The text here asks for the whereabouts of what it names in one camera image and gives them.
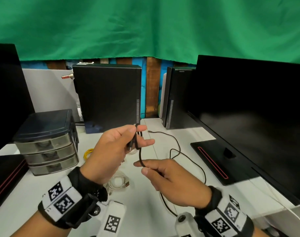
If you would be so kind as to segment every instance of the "hand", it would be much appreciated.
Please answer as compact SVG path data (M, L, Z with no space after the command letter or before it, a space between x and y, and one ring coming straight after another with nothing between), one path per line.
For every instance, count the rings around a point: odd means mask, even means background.
M175 160L147 159L142 162L146 167L142 168L141 173L173 204L201 209L210 202L211 189ZM137 161L134 166L141 167L141 164Z
M98 184L107 183L129 153L126 145L132 140L136 131L146 129L146 125L138 125L137 130L134 125L125 125L105 131L90 157L81 166L82 175ZM150 146L154 142L154 139L145 140L137 135L139 147Z

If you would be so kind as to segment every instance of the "computer monitor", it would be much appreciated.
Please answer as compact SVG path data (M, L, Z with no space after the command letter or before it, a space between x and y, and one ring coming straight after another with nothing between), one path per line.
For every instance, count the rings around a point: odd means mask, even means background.
M15 45L0 44L0 149L34 112Z
M300 204L300 64L200 55L189 115L215 140L192 147L223 184L262 176Z

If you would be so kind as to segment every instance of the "monitor base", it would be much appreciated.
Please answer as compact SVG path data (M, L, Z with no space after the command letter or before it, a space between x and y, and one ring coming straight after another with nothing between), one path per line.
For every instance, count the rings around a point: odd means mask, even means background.
M232 153L217 140L190 144L223 185L258 177L254 164L238 152Z

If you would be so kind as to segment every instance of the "green curtain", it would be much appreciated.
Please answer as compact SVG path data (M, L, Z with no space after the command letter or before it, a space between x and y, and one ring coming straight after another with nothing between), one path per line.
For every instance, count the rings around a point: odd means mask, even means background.
M199 54L300 63L300 0L0 0L20 59Z

